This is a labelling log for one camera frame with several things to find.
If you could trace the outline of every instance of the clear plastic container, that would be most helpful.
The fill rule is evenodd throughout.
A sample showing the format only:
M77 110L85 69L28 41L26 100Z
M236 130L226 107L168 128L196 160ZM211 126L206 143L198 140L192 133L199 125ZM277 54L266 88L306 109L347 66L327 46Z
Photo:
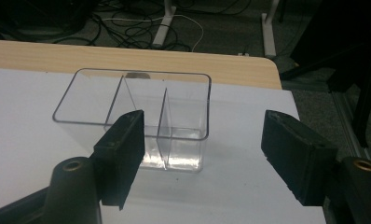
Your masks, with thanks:
M210 90L204 74L81 69L53 119L92 152L119 116L142 109L141 167L198 172L209 135Z

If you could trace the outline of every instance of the screw hole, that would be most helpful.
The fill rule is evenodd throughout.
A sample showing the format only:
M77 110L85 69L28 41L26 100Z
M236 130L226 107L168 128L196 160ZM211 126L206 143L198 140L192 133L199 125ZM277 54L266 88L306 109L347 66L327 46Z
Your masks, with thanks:
M369 161L357 160L357 161L354 161L353 164L356 167L358 167L359 169L362 169L364 171L371 172L371 162L369 162Z
M74 171L81 167L80 161L70 161L66 165L63 166L64 171Z

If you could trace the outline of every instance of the wire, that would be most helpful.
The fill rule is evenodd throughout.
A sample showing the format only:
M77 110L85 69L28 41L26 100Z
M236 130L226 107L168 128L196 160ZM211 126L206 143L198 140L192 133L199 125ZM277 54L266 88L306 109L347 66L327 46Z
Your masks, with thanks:
M198 41L194 44L194 46L192 47L192 49L190 49L191 52L194 52L196 46L199 44L199 42L203 39L203 36L204 36L204 29L203 27L198 23L196 22L195 20L185 16L185 15L173 15L174 17L183 17L183 18L186 18L190 21L193 21L194 23L197 24L197 26L199 26L200 30L201 30L201 35L200 35L200 38L198 39ZM160 17L160 18L156 18L156 19L152 19L152 20L149 20L149 21L144 21L144 20L129 20L129 19L121 19L121 18L109 18L109 19L102 19L102 21L138 21L138 22L151 22L151 21L158 21L158 20L162 20L163 17Z
M101 1L98 6L94 9L95 12L113 12L119 9L124 9L124 6L118 6L118 2L112 4L113 0Z
M203 39L203 35L205 33L205 31L203 30L203 27L196 21L192 20L191 18L185 16L185 15L174 15L175 17L183 17L183 18L186 18L190 21L193 21L194 23L196 23L199 27L200 27L200 30L202 31L201 35L200 35L200 38L198 39L197 43L195 43L194 47L192 47L192 50L191 52L194 52L195 48L197 47L197 45L199 44L199 42Z
M190 8L190 7L193 7L195 5L195 0L191 0L191 3L187 6L185 5L182 5L182 3L180 3L181 1L180 0L176 0L175 3L177 4L177 6L179 6L180 8Z
M154 12L151 12L151 13L147 14L148 16L156 15L156 14L159 14L160 12L164 11L165 7L162 4L151 1L151 0L147 0L147 1L152 3L153 5L156 5L156 6L159 7L159 9L157 11L154 11Z
M102 27L106 30L108 35L117 42L117 47L121 48L137 48L137 49L151 49L151 42L152 42L152 34L148 28L143 27L131 27L128 28L124 34L116 31L115 29L107 26L103 20L99 17L99 23ZM139 29L139 31L134 32L132 35L129 32L132 29ZM135 40L135 36L145 35L148 34L149 41L142 41L142 40Z
M148 1L163 7L163 5L161 5L159 3L155 3L155 2L153 2L151 0L148 0ZM179 8L177 8L177 11L183 11L183 12L195 13L195 14L205 14L205 15L228 15L228 16L235 16L235 15L241 14L243 11L245 11L252 4L252 0L248 0L246 6L243 7L241 10L239 10L237 12L232 12L232 13L225 13L226 11L228 11L229 9L231 9L232 7L234 7L237 3L239 3L239 1L240 0L235 0L234 2L232 2L231 4L229 4L229 6L225 7L224 9L221 9L219 11L216 11L216 12L189 9L189 7L181 7L181 6L179 6Z
M68 40L81 40L81 41L86 41L87 44L86 46L96 46L95 42L96 40L99 38L99 36L101 35L101 31L102 31L102 26L101 24L97 21L97 19L93 18L93 17L98 17L97 15L92 15L91 17L91 20L92 21L95 21L97 24L98 24L98 33L96 34L95 37L93 37L92 40L89 40L87 38L84 38L84 37L77 37L77 36L68 36L68 37L65 37L65 38L61 38L61 39L58 39L58 40L55 40L53 41L52 43L53 44L58 44L58 43L61 43L63 41L68 41Z

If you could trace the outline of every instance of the white table surface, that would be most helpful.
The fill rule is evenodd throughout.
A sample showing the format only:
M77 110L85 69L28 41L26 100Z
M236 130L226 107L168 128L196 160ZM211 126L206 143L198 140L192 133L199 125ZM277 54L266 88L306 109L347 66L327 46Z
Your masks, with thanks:
M60 161L89 156L51 118L71 78L0 69L0 207L46 187ZM325 223L267 162L267 109L297 118L289 91L213 84L203 170L140 170L123 211L102 206L103 223Z

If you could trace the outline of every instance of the black cable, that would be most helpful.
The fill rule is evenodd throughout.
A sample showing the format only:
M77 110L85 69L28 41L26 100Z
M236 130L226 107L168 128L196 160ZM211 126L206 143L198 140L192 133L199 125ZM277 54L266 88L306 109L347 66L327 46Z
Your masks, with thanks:
M134 38L133 38L132 35L122 34L122 33L118 32L118 31L114 30L113 28L108 27L102 21L102 19L99 16L97 16L97 15L95 15L95 16L98 17L99 23L103 26L103 28L106 30L106 32L109 34L109 36L115 42L117 42L117 47L118 48L121 48L121 47L125 47L125 48L137 48L137 49L148 49L149 48L150 44L148 42L134 40Z
M120 5L118 1L112 4L113 0L101 1L98 6L94 9L95 12L115 12L120 9L124 9L124 6Z
M191 47L189 47L188 45L183 44L183 43L170 43L170 44L166 45L163 49L164 50L174 49L177 46L183 47L186 52L191 52Z
M165 10L165 7L161 3L157 3L157 2L154 2L154 1L151 1L151 0L147 0L147 2L150 2L150 3L154 4L154 5L156 5L157 7L159 7L159 9L157 11L154 11L154 12L151 12L151 13L147 14L147 16L156 15L156 14L159 14L162 11Z
M142 16L143 18L138 21L138 20L135 20L135 21L131 21L131 22L135 22L133 24L130 24L130 25L126 25L126 24L119 24L116 22L116 15L119 14L119 13L124 13L123 11L119 11L119 12L116 12L112 15L111 17L111 22L115 25L115 26L127 26L127 27L130 27L130 26L137 26L137 25L140 25L140 24L143 24L144 22L143 21L150 21L150 23L153 23L153 20L148 16L146 15L143 11L142 13L139 13L139 12L132 12L133 15L138 15L138 16Z
M149 41L143 41L143 40L136 40L136 37L142 37L148 35ZM129 47L138 47L138 49L152 49L152 42L153 42L153 34L152 32L143 27L130 27L125 30L125 36L126 38L126 43L128 43L128 48Z
M188 4L187 6L183 5L181 3L181 0L176 0L175 1L175 4L179 7L179 8L183 8L183 9L186 9L186 8L190 8L190 7L193 7L195 5L195 0L190 0L191 3Z
M163 7L163 5L159 4L159 3L156 3L152 0L148 0L149 2L152 2L154 4L157 4L157 5L160 5ZM235 0L234 2L232 2L231 4L229 4L229 6L225 7L224 9L221 9L219 11L216 11L216 12L211 12L211 11L203 11L203 10L194 10L194 9L187 9L187 8L177 8L178 11L182 11L182 12L188 12L188 13L194 13L194 14L205 14L205 15L228 15L228 16L235 16L235 15L239 15L241 14L243 11L245 11L251 4L252 4L252 0L248 0L246 6L244 8L242 8L241 10L237 11L237 12L232 12L232 13L225 13L227 10L231 9L232 7L234 7L237 3L239 3L240 0Z
M61 43L63 41L68 41L68 40L81 40L81 41L87 42L86 46L96 46L95 42L96 42L96 40L98 40L99 36L101 35L102 26L99 22L94 20L94 18L93 18L94 16L96 17L96 15L93 15L91 20L98 24L98 33L96 34L96 36L93 39L89 40L89 39L84 38L84 37L68 36L68 37L65 37L65 38L61 38L59 40L55 40L52 43L53 44L58 44L58 43Z

